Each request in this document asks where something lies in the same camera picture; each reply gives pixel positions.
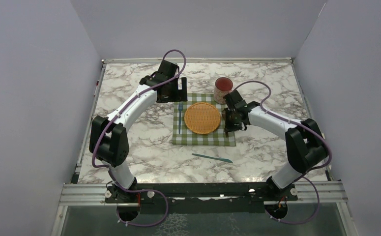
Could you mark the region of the blue handled utensil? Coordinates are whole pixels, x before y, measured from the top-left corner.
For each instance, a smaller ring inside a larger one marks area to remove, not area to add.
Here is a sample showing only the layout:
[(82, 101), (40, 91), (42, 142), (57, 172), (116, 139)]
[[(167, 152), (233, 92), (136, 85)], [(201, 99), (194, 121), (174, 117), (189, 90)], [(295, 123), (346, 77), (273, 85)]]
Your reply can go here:
[(182, 121), (183, 102), (178, 103), (178, 134), (181, 133), (181, 121)]

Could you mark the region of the orange woven plate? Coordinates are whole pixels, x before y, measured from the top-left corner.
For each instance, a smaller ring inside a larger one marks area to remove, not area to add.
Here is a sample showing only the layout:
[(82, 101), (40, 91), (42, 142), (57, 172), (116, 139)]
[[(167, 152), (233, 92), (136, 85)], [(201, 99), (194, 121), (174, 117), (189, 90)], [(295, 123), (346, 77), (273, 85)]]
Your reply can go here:
[(204, 135), (212, 133), (219, 127), (221, 115), (212, 104), (198, 102), (186, 109), (184, 121), (192, 132)]

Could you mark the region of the green white checkered cloth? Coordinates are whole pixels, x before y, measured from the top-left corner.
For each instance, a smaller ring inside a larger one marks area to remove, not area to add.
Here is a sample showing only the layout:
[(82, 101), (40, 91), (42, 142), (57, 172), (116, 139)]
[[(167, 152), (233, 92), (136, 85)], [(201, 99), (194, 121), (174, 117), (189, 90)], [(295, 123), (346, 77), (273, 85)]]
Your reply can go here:
[(188, 93), (188, 101), (183, 102), (181, 133), (178, 134), (178, 102), (174, 103), (173, 113), (173, 137), (172, 144), (184, 146), (224, 146), (235, 147), (234, 132), (225, 133), (225, 122), (221, 120), (219, 127), (209, 134), (196, 134), (186, 127), (184, 122), (184, 114), (186, 109), (192, 104), (205, 102), (216, 107), (219, 113), (226, 108), (224, 104), (218, 104), (214, 101), (212, 93)]

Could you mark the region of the pink ceramic mug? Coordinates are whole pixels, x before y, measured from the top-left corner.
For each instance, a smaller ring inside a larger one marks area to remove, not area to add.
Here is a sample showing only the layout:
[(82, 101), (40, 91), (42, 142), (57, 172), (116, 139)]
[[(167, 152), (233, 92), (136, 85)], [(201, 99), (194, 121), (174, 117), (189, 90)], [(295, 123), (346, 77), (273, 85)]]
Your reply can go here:
[(226, 77), (220, 77), (215, 81), (213, 96), (218, 104), (225, 104), (224, 96), (230, 93), (233, 89), (233, 82)]

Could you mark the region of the teal plastic knife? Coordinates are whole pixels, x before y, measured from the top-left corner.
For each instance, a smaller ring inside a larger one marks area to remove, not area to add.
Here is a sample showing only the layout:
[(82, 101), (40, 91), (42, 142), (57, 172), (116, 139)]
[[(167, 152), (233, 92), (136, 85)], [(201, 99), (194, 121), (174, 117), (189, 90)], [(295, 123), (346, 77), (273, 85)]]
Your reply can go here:
[(226, 162), (226, 163), (233, 163), (233, 161), (229, 160), (229, 159), (226, 159), (226, 158), (217, 158), (217, 157), (211, 157), (211, 156), (206, 156), (206, 155), (202, 155), (202, 154), (196, 154), (196, 153), (193, 153), (192, 154), (193, 156), (197, 156), (197, 157), (202, 157), (202, 158), (206, 158), (206, 159), (211, 159), (211, 160), (217, 160), (217, 161), (222, 161), (222, 162)]

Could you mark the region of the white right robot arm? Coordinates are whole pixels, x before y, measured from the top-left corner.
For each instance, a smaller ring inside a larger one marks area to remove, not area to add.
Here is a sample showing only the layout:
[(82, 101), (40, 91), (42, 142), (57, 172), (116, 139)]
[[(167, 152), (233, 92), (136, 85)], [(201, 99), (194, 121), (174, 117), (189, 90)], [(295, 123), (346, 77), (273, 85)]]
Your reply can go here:
[(266, 195), (277, 200), (285, 189), (329, 156), (322, 133), (313, 119), (290, 120), (267, 111), (259, 102), (246, 101), (237, 90), (225, 95), (222, 116), (225, 133), (245, 131), (249, 125), (263, 128), (286, 142), (287, 162), (270, 176)]

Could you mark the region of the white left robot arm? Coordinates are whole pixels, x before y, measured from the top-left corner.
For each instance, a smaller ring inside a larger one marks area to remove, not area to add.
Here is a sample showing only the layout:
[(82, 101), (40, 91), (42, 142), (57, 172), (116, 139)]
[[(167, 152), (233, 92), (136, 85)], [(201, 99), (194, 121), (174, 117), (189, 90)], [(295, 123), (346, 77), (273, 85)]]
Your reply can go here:
[(136, 197), (133, 186), (136, 178), (131, 173), (126, 158), (130, 146), (128, 131), (138, 117), (156, 103), (176, 102), (184, 98), (185, 90), (178, 89), (177, 81), (184, 67), (162, 60), (157, 71), (140, 79), (134, 93), (117, 109), (105, 117), (92, 120), (89, 150), (92, 165), (95, 160), (108, 169), (111, 179), (118, 186), (117, 194), (125, 202)]

